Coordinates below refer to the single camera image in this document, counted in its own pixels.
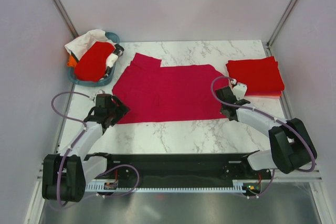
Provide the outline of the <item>magenta t shirt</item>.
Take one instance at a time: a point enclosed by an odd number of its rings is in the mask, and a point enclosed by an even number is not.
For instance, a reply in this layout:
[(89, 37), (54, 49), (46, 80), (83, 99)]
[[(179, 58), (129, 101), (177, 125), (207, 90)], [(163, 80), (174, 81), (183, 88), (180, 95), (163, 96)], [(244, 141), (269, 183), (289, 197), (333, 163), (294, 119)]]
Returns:
[(112, 93), (130, 112), (121, 124), (222, 119), (211, 88), (228, 85), (211, 65), (162, 67), (161, 60), (135, 54)]

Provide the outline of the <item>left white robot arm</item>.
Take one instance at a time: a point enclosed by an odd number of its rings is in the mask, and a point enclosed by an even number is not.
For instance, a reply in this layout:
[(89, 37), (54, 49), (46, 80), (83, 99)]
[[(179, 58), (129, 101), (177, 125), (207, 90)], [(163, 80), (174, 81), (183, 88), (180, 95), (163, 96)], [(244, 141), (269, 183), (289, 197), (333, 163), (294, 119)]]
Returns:
[(104, 154), (89, 155), (94, 143), (106, 130), (116, 125), (130, 109), (115, 95), (98, 94), (87, 116), (78, 120), (81, 130), (57, 154), (48, 154), (43, 161), (41, 194), (43, 199), (56, 200), (61, 207), (79, 202), (87, 183), (97, 176), (111, 178), (115, 165)]

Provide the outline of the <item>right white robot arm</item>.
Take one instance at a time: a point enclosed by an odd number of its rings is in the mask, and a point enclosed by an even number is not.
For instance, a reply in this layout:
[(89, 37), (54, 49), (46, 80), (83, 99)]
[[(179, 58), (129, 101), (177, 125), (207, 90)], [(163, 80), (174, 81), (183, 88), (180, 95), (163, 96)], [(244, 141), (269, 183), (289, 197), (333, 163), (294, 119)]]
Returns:
[(221, 114), (230, 121), (249, 125), (269, 138), (270, 150), (251, 153), (241, 164), (245, 178), (254, 178), (262, 169), (278, 169), (284, 174), (315, 169), (317, 152), (300, 119), (277, 118), (245, 99), (237, 100), (230, 87), (213, 90), (212, 95), (222, 105)]

